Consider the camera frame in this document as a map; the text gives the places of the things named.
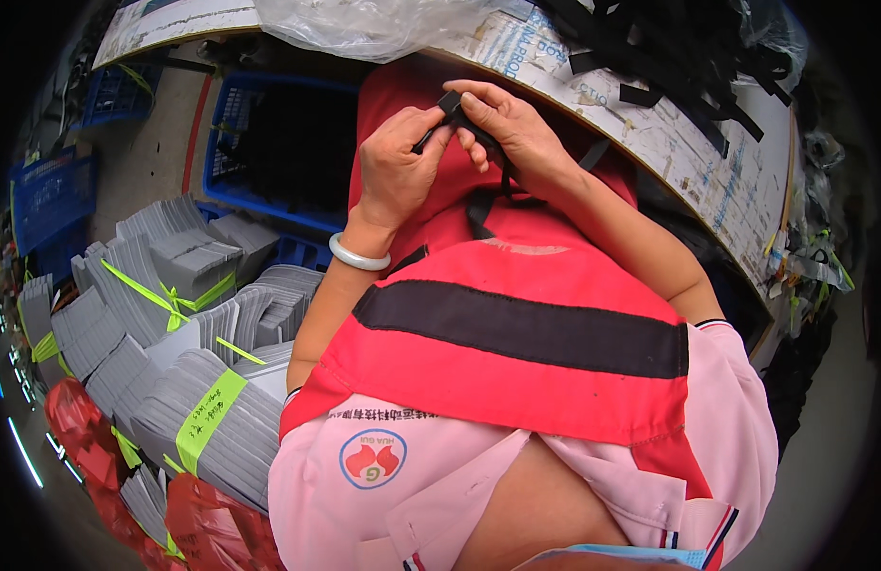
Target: woman's left hand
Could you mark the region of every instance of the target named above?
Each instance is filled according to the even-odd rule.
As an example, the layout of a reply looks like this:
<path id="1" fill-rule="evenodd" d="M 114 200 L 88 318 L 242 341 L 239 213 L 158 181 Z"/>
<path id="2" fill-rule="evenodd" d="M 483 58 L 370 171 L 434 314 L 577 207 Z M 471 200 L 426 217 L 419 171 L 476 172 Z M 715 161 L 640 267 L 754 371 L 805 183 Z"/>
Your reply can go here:
<path id="1" fill-rule="evenodd" d="M 439 107 L 403 108 L 361 143 L 364 191 L 355 208 L 365 222 L 395 232 L 421 207 L 453 128 L 434 131 L 422 154 L 412 153 L 412 147 L 443 118 Z"/>

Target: pink shirt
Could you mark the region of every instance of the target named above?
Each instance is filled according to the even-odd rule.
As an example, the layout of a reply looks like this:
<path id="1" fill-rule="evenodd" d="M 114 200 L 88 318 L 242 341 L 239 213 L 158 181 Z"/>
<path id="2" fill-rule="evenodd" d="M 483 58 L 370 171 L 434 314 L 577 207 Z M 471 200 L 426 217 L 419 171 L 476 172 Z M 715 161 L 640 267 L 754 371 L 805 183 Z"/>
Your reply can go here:
<path id="1" fill-rule="evenodd" d="M 726 322 L 688 326 L 685 433 L 713 499 L 638 470 L 628 448 L 542 435 L 640 547 L 710 551 L 754 537 L 773 493 L 777 436 L 764 385 Z M 354 394 L 288 432 L 269 472 L 278 553 L 303 569 L 450 569 L 530 434 Z M 417 554 L 417 561 L 411 559 Z"/>

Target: company logo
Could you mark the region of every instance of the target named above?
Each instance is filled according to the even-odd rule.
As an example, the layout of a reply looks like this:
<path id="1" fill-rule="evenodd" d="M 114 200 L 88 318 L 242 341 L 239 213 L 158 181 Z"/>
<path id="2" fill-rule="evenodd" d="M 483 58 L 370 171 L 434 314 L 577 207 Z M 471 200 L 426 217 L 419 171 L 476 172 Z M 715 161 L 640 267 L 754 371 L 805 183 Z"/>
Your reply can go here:
<path id="1" fill-rule="evenodd" d="M 399 474 L 406 463 L 408 445 L 401 436 L 383 428 L 363 430 L 339 451 L 342 474 L 360 490 L 379 488 Z"/>

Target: red plastic bag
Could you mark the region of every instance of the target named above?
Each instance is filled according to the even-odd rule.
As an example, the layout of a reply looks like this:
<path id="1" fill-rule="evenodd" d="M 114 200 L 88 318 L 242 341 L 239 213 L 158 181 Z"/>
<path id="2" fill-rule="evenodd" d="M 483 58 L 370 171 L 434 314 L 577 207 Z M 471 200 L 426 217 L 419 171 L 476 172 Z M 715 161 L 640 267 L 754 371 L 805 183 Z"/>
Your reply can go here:
<path id="1" fill-rule="evenodd" d="M 168 485 L 164 523 L 197 571 L 285 571 L 268 518 L 193 474 Z"/>
<path id="2" fill-rule="evenodd" d="M 164 554 L 164 549 L 139 527 L 118 492 L 91 482 L 86 482 L 85 486 L 110 534 L 139 554 L 142 563 L 151 571 L 189 571 L 189 566 L 183 560 Z"/>
<path id="3" fill-rule="evenodd" d="M 46 394 L 44 412 L 50 430 L 91 484 L 119 492 L 129 473 L 117 437 L 85 388 L 68 376 Z"/>

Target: hand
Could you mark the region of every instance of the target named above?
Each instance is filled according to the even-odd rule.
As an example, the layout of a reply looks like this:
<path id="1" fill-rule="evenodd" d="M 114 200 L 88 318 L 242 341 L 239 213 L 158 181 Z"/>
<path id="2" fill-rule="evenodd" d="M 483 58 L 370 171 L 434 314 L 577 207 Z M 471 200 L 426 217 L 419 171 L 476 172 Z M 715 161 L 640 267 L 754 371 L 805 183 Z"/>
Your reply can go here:
<path id="1" fill-rule="evenodd" d="M 439 107 L 403 108 L 361 143 L 364 190 L 355 208 L 367 224 L 395 232 L 424 203 L 453 128 L 434 131 L 422 154 L 412 146 L 443 118 Z"/>
<path id="2" fill-rule="evenodd" d="M 443 88 L 462 94 L 462 110 L 501 143 L 515 167 L 514 179 L 526 192 L 548 200 L 560 186 L 556 179 L 574 174 L 579 168 L 554 131 L 526 101 L 483 81 L 456 79 L 444 83 Z M 475 135 L 462 128 L 456 134 L 479 172 L 488 170 L 488 151 L 475 141 Z"/>

